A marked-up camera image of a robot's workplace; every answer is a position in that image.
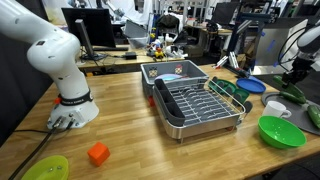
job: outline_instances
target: wooden table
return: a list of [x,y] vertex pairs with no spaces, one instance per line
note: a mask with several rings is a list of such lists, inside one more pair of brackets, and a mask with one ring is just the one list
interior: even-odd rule
[[[210,78],[236,81],[228,70],[214,70],[210,65],[201,68]],[[93,76],[87,81],[100,108],[98,117],[81,129],[54,135],[20,176],[45,157],[63,155],[69,161],[72,180],[245,179],[320,150],[320,138],[309,133],[305,133],[307,144],[300,148],[279,150],[266,145],[257,127],[264,108],[261,95],[250,95],[253,110],[236,131],[210,132],[179,144],[166,134],[156,108],[149,106],[142,90],[141,72]],[[267,86],[267,91],[275,89]],[[45,130],[57,95],[56,87],[51,86],[17,129]],[[0,179],[7,179],[44,136],[13,133],[0,149]],[[102,166],[95,167],[87,151],[98,141],[108,146],[111,156]]]

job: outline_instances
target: metal dish rack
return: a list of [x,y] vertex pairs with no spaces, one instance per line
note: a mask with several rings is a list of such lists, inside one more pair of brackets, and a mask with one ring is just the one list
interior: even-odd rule
[[157,80],[153,88],[161,121],[171,138],[182,142],[186,137],[235,128],[245,108],[232,95],[213,81],[223,95],[216,89],[205,89],[201,82],[188,85],[181,85],[181,82]]

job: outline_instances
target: computer monitor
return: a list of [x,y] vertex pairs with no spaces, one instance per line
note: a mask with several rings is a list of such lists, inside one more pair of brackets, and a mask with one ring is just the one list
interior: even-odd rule
[[84,45],[75,21],[82,19],[92,45],[115,48],[115,39],[108,9],[61,8],[70,33]]
[[238,6],[238,2],[217,3],[211,20],[220,25],[229,25]]

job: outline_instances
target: toy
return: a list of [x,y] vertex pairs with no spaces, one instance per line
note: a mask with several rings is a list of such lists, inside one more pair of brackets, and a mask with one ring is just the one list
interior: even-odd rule
[[87,153],[90,161],[96,166],[101,166],[101,164],[110,156],[108,147],[101,142],[97,142]]

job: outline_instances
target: white cup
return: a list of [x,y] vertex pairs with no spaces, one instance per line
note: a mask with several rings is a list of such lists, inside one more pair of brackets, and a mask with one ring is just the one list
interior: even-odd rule
[[292,115],[292,113],[289,110],[287,110],[285,105],[277,101],[268,101],[267,106],[264,108],[262,115],[288,118]]

